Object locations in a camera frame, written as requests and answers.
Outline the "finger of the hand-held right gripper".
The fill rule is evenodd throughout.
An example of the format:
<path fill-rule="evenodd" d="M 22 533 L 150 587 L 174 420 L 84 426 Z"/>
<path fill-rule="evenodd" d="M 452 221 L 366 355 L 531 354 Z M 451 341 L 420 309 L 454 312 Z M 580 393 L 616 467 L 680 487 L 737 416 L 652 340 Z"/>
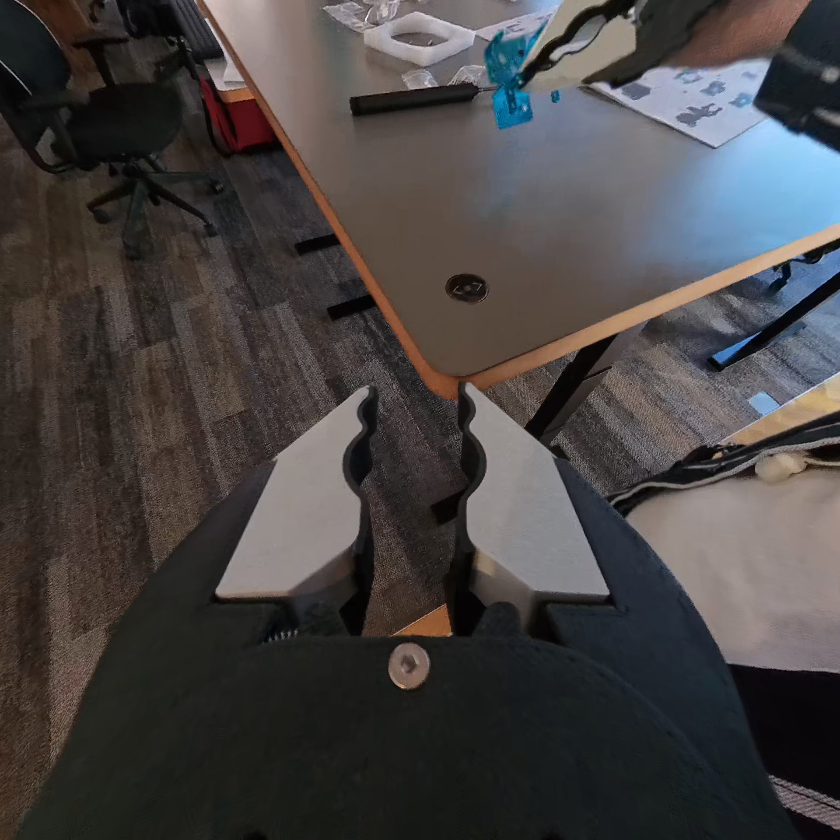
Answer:
<path fill-rule="evenodd" d="M 526 92 L 551 92 L 577 87 L 630 56 L 637 46 L 635 24 L 628 18 L 614 18 L 605 23 L 586 44 L 582 41 L 560 48 L 558 59 L 549 59 L 551 67 L 536 70 L 523 82 Z"/>
<path fill-rule="evenodd" d="M 634 23 L 634 2 L 565 1 L 546 24 L 531 47 L 522 78 L 531 79 L 536 70 L 551 67 L 549 59 L 558 59 L 560 48 L 574 43 L 586 44 L 605 23 L 614 18 L 628 18 Z"/>

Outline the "person's right hand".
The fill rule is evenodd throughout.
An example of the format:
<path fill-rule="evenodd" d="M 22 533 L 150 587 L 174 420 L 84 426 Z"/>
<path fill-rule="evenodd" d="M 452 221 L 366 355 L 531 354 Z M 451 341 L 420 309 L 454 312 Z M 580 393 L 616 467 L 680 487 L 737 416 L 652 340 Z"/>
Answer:
<path fill-rule="evenodd" d="M 808 1 L 727 1 L 710 10 L 688 41 L 660 62 L 662 67 L 725 67 L 772 57 L 783 45 Z"/>

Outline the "cluster of small clear bags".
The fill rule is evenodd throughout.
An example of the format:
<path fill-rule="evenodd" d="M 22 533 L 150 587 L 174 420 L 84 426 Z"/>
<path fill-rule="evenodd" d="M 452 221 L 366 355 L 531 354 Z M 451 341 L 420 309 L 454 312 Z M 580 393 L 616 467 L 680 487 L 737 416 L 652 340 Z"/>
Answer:
<path fill-rule="evenodd" d="M 322 11 L 346 28 L 361 34 L 393 21 L 401 4 L 401 1 L 343 1 L 326 5 Z"/>

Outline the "blue metal bracket assembly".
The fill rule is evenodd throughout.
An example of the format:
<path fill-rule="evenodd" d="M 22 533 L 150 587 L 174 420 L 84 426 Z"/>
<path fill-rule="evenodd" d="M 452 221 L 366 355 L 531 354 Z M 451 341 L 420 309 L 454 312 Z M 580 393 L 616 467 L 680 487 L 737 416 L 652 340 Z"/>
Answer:
<path fill-rule="evenodd" d="M 493 88 L 493 109 L 500 130 L 532 120 L 532 104 L 529 93 L 523 89 L 522 69 L 545 26 L 546 23 L 541 23 L 530 34 L 515 36 L 499 31 L 485 50 L 485 68 Z"/>

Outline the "black office chair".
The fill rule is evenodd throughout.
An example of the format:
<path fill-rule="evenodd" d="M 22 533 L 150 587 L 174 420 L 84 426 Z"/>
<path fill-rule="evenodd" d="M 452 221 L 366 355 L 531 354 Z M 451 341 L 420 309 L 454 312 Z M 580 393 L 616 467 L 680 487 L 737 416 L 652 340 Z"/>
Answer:
<path fill-rule="evenodd" d="M 102 86 L 90 92 L 71 87 L 69 60 L 57 37 L 34 10 L 18 1 L 1 2 L 2 118 L 28 158 L 52 175 L 92 172 L 108 167 L 119 183 L 87 204 L 101 225 L 112 220 L 106 206 L 129 200 L 122 246 L 131 260 L 141 258 L 144 206 L 168 203 L 197 218 L 207 237 L 216 226 L 197 207 L 166 186 L 201 182 L 212 193 L 224 185 L 198 171 L 168 171 L 161 154 L 176 140 L 183 123 L 179 93 L 166 82 L 118 83 L 106 48 L 127 36 L 94 33 L 73 46 L 86 50 Z"/>

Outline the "person's white shirt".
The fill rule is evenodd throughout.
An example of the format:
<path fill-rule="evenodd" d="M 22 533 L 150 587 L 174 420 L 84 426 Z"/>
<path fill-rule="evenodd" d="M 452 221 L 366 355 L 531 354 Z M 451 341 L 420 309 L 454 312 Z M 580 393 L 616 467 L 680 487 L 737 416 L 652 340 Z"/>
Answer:
<path fill-rule="evenodd" d="M 626 519 L 731 665 L 838 675 L 837 466 L 773 456 L 759 472 L 662 490 Z"/>

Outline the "person's right forearm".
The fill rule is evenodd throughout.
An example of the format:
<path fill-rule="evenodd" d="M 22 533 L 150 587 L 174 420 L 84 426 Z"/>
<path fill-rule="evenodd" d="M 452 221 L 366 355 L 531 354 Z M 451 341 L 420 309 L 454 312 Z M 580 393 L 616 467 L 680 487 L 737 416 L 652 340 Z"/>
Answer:
<path fill-rule="evenodd" d="M 839 152 L 839 2 L 812 1 L 772 58 L 753 106 Z"/>

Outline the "person's dark striped jacket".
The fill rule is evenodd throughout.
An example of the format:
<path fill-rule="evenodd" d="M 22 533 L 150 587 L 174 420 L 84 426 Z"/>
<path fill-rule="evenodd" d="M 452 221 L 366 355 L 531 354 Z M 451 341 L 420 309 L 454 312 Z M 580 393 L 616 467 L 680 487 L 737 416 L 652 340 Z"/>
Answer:
<path fill-rule="evenodd" d="M 830 413 L 753 444 L 700 447 L 670 468 L 607 499 L 621 515 L 665 492 L 707 487 L 731 478 L 779 483 L 809 468 L 838 470 L 839 412 Z"/>

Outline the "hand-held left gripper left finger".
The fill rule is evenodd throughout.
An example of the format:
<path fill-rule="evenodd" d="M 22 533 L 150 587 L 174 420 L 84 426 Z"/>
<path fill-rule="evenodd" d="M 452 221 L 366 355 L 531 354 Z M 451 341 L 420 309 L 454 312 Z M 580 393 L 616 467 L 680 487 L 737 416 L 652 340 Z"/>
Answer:
<path fill-rule="evenodd" d="M 374 579 L 370 505 L 378 392 L 365 385 L 283 449 L 215 596 L 221 602 L 280 602 L 302 623 L 328 604 L 361 635 Z"/>

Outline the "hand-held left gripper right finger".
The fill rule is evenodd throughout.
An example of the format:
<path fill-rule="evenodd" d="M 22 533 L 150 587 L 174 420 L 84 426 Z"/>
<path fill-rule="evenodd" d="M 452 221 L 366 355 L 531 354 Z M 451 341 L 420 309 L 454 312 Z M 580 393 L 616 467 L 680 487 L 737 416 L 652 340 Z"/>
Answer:
<path fill-rule="evenodd" d="M 467 487 L 448 571 L 452 632 L 471 635 L 496 603 L 512 605 L 527 632 L 546 605 L 609 605 L 559 460 L 470 383 L 458 389 L 458 426 Z"/>

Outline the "person's dark trousers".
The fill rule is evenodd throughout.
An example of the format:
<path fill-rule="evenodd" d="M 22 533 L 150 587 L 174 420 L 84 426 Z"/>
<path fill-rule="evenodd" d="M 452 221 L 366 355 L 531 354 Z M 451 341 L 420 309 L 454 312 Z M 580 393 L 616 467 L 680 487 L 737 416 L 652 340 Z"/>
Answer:
<path fill-rule="evenodd" d="M 839 838 L 839 676 L 731 665 L 771 784 L 802 838 Z"/>

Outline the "open instruction booklet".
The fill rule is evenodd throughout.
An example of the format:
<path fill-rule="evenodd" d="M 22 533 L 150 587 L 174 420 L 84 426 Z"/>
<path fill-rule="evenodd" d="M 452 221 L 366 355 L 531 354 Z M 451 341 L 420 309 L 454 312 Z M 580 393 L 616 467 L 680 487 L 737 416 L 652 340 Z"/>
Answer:
<path fill-rule="evenodd" d="M 508 36 L 530 34 L 547 24 L 561 3 L 550 2 L 543 10 L 478 28 L 476 36 L 488 45 L 499 31 Z M 597 80 L 549 94 L 552 102 L 559 102 L 566 90 L 590 92 L 716 149 L 763 120 L 753 101 L 768 65 L 752 59 L 717 69 L 658 68 L 622 87 Z"/>

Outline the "round metal desk grommet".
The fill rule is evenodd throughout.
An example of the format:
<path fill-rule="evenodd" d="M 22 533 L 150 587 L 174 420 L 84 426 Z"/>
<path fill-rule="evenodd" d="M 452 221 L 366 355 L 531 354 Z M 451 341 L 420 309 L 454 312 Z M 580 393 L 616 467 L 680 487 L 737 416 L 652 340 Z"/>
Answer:
<path fill-rule="evenodd" d="M 487 298 L 489 286 L 482 276 L 462 272 L 447 279 L 445 291 L 451 299 L 457 302 L 476 305 Z"/>

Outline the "black electric screwdriver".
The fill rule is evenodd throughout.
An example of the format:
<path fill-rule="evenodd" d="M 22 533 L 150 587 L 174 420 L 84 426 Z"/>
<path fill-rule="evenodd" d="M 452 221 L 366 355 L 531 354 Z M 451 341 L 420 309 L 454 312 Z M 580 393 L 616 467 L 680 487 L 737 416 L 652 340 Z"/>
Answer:
<path fill-rule="evenodd" d="M 496 92 L 497 87 L 480 87 L 474 82 L 460 82 L 443 87 L 422 87 L 388 91 L 350 98 L 350 111 L 355 118 L 392 112 L 430 109 L 472 102 L 482 93 Z"/>

